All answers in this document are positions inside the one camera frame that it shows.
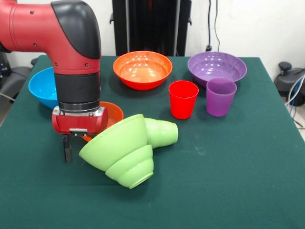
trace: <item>blue bowl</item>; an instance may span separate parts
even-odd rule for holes
[[[45,106],[58,106],[54,68],[47,68],[35,74],[29,82],[29,91]]]

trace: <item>green cup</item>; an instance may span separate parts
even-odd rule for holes
[[[106,171],[132,151],[147,145],[144,117],[128,117],[101,132],[80,151],[79,155],[90,165]]]
[[[152,159],[152,146],[143,146],[112,165],[106,175],[122,186],[132,189],[153,175]]]
[[[178,127],[175,123],[145,118],[148,144],[152,148],[169,146],[178,141]]]

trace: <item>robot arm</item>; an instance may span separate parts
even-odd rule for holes
[[[0,0],[0,51],[45,52],[51,59],[59,107],[55,130],[98,134],[107,125],[100,108],[101,41],[93,10],[81,0],[18,4]]]

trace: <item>plastic cup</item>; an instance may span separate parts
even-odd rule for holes
[[[237,90],[236,84],[228,79],[214,78],[206,84],[206,110],[215,117],[225,116],[230,110]]]
[[[199,88],[190,81],[176,81],[168,88],[170,94],[171,113],[177,119],[192,116]]]
[[[144,118],[147,128],[148,144],[152,148],[169,146],[178,141],[178,127],[175,123]]]
[[[122,186],[132,189],[153,175],[152,159],[152,146],[143,146],[112,165],[106,175]]]

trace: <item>green tablecloth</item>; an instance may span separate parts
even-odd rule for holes
[[[200,88],[194,113],[170,115],[168,85],[192,80],[184,57],[146,92],[122,84],[116,57],[102,57],[103,101],[129,117],[176,122],[179,141],[155,149],[154,176],[129,190],[77,154],[64,162],[62,136],[25,83],[0,127],[0,228],[6,229],[284,229],[305,228],[305,144],[259,58],[243,58],[247,76],[238,84],[226,117],[205,111]],[[39,58],[32,74],[49,67]]]

